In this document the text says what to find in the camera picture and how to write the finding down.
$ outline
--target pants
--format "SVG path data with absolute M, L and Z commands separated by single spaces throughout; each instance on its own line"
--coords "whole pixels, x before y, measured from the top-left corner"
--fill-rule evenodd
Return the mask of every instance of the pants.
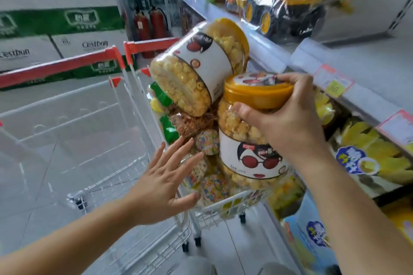
M 166 275 L 218 275 L 214 265 L 204 257 L 188 257 L 174 266 Z M 297 275 L 280 263 L 266 263 L 257 275 Z

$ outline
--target hand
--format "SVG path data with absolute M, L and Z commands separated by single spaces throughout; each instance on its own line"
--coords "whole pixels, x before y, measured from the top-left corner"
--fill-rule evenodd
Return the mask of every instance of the hand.
M 204 156 L 203 153 L 198 153 L 179 166 L 194 140 L 191 138 L 184 145 L 183 142 L 183 137 L 179 138 L 164 153 L 165 143 L 162 142 L 145 173 L 123 198 L 132 214 L 134 225 L 166 220 L 193 208 L 198 202 L 200 195 L 197 193 L 175 198 L 179 184 Z
M 277 78 L 294 84 L 291 97 L 279 111 L 265 115 L 240 102 L 234 104 L 234 110 L 258 128 L 273 149 L 298 169 L 311 161 L 331 157 L 316 112 L 313 78 L 300 73 L 280 74 Z

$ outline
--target stack of boxes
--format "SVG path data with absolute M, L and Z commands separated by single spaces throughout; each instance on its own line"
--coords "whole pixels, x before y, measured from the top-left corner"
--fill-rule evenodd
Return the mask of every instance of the stack of boxes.
M 127 41 L 117 0 L 1 0 L 0 71 L 19 69 Z M 52 80 L 119 72 L 117 62 L 96 63 Z

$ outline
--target person's left hand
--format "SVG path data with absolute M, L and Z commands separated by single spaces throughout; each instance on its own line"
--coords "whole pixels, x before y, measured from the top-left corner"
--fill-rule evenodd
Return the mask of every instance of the person's left hand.
M 179 138 L 165 152 L 165 143 L 162 142 L 146 172 L 122 199 L 127 204 L 134 225 L 166 220 L 193 208 L 198 202 L 200 195 L 197 193 L 175 198 L 179 184 L 204 156 L 203 153 L 198 153 L 179 166 L 194 140 L 191 138 L 184 145 L 183 142 L 184 139 Z

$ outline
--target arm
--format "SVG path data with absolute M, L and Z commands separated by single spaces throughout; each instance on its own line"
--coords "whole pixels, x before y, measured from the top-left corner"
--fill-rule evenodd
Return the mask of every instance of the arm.
M 241 103 L 234 110 L 267 136 L 307 183 L 326 226 L 343 274 L 410 274 L 413 248 L 338 164 L 325 142 L 312 92 L 312 77 L 289 73 L 294 84 L 287 103 L 264 115 Z
M 179 184 L 202 159 L 197 154 L 178 167 L 193 145 L 180 138 L 163 153 L 163 143 L 147 171 L 128 194 L 49 236 L 0 258 L 2 275 L 81 274 L 123 234 L 192 208 L 199 195 L 176 199 Z

